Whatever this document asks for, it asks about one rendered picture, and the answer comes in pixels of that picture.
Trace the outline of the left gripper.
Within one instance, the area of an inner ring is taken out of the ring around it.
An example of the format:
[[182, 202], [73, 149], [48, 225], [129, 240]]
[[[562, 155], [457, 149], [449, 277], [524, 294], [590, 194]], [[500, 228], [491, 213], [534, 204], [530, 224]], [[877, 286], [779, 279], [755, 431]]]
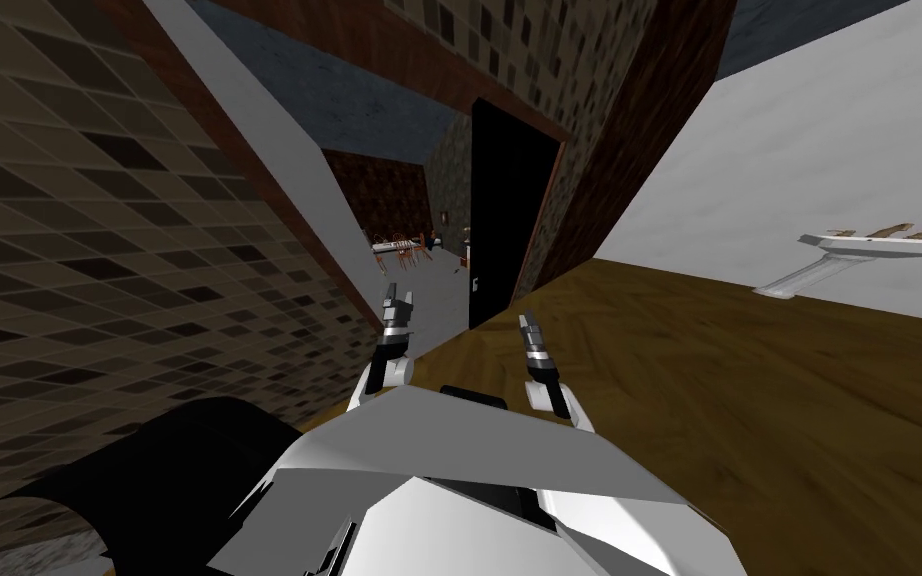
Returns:
[[399, 311], [396, 310], [396, 285], [390, 283], [384, 297], [383, 325], [384, 330], [380, 338], [381, 345], [407, 344], [412, 332], [409, 329], [411, 315], [414, 310], [413, 293], [408, 291], [399, 301]]

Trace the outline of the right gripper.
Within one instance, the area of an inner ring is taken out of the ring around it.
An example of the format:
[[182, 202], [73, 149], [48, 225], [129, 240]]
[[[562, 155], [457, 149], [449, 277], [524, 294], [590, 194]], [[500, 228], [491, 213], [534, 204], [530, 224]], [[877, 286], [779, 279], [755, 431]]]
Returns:
[[547, 355], [547, 349], [541, 328], [533, 315], [521, 314], [518, 316], [519, 329], [527, 355]]

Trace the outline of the white dining table with chairs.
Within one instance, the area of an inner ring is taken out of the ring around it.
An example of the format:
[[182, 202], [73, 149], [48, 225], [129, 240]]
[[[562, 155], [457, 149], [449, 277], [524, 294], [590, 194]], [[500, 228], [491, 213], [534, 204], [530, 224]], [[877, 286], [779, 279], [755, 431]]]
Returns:
[[395, 254], [401, 268], [409, 269], [418, 264], [420, 257], [431, 260], [430, 248], [441, 246], [441, 239], [434, 234], [427, 237], [424, 233], [420, 233], [417, 238], [405, 238], [403, 234], [394, 234], [390, 241], [386, 241], [379, 235], [375, 235], [374, 238], [377, 243], [372, 245], [372, 253], [379, 270], [384, 275], [388, 272], [386, 264], [388, 254]]

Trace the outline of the black door leaf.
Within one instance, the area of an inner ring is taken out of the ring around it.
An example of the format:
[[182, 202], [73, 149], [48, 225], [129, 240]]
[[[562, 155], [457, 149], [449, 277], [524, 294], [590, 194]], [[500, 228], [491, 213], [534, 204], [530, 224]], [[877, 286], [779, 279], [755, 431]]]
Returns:
[[485, 99], [472, 107], [469, 327], [511, 304], [560, 142]]

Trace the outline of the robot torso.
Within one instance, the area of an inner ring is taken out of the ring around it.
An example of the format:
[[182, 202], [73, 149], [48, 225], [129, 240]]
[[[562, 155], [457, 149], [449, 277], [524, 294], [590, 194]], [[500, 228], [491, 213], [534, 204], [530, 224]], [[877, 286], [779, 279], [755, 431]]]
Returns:
[[612, 443], [402, 386], [307, 431], [210, 560], [229, 576], [746, 576]]

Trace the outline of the white pedestal sink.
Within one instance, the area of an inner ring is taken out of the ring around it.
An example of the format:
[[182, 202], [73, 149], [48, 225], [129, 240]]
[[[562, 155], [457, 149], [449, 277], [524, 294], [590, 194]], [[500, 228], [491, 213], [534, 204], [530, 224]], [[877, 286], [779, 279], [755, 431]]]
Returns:
[[830, 230], [826, 234], [803, 234], [802, 244], [823, 251], [821, 257], [783, 278], [757, 287], [754, 293], [791, 299], [800, 291], [853, 266], [875, 260], [922, 258], [922, 232], [910, 233], [912, 223], [901, 223], [869, 235], [852, 230]]

